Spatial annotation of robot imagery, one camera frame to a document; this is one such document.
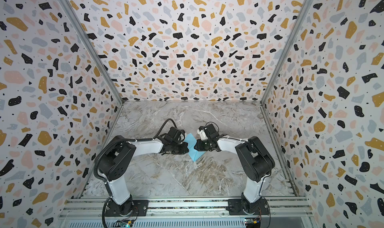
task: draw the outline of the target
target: folded blue paper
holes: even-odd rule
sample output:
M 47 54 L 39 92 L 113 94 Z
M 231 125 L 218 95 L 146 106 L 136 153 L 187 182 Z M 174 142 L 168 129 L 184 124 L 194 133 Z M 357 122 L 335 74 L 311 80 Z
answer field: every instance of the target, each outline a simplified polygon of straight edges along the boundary
M 195 150 L 194 147 L 195 147 L 195 144 L 197 143 L 197 140 L 193 137 L 191 133 L 187 134 L 187 137 L 185 137 L 184 142 L 188 143 L 188 149 L 189 149 L 188 154 L 194 162 L 205 153 L 205 151 Z

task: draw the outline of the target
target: black mounting plate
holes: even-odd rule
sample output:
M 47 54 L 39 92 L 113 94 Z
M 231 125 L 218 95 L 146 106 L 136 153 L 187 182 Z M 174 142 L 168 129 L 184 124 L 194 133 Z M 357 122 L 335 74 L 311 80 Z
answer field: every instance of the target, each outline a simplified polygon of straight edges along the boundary
M 146 216 L 148 210 L 148 200 L 133 200 L 133 214 L 131 218 L 136 218 L 137 216 Z M 109 209 L 105 211 L 105 217 L 116 217 L 120 216 L 117 210 Z
M 265 199 L 261 198 L 258 206 L 262 211 L 262 215 L 269 215 L 268 204 Z M 243 211 L 241 199 L 229 199 L 228 200 L 229 215 L 249 215 Z M 253 214 L 255 217 L 260 215 L 259 209 Z

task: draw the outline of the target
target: marble tabletop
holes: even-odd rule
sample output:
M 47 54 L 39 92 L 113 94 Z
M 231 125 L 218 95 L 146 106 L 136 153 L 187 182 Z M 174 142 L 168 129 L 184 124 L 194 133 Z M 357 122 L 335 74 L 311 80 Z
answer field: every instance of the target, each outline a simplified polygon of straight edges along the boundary
M 126 102 L 111 138 L 151 138 L 164 120 L 172 118 L 179 129 L 199 138 L 197 129 L 213 121 L 220 134 L 236 138 L 257 136 L 275 160 L 263 196 L 292 196 L 258 103 L 245 102 Z M 167 132 L 171 122 L 165 125 Z M 144 154 L 132 158 L 125 180 L 132 196 L 240 196 L 247 176 L 237 155 L 205 152 L 193 162 L 188 154 Z M 104 184 L 92 176 L 83 196 L 108 196 Z

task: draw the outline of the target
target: patterned wall panel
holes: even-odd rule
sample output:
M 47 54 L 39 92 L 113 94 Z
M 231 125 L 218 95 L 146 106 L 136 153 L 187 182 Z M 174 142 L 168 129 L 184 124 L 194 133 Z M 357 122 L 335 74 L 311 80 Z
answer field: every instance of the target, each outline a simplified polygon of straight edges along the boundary
M 266 108 L 319 227 L 384 227 L 384 0 L 314 0 Z
M 53 227 L 116 100 L 57 0 L 0 0 L 0 226 Z
M 304 0 L 69 0 L 125 100 L 258 100 Z

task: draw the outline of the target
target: terrazzo pattern wall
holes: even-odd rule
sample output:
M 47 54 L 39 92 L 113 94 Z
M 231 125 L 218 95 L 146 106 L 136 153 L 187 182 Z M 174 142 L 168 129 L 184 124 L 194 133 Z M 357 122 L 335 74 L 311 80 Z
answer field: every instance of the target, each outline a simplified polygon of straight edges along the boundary
M 57 0 L 0 5 L 0 227 L 54 227 L 118 107 Z
M 314 0 L 265 107 L 319 227 L 384 227 L 384 0 Z
M 69 0 L 124 100 L 259 100 L 304 0 Z

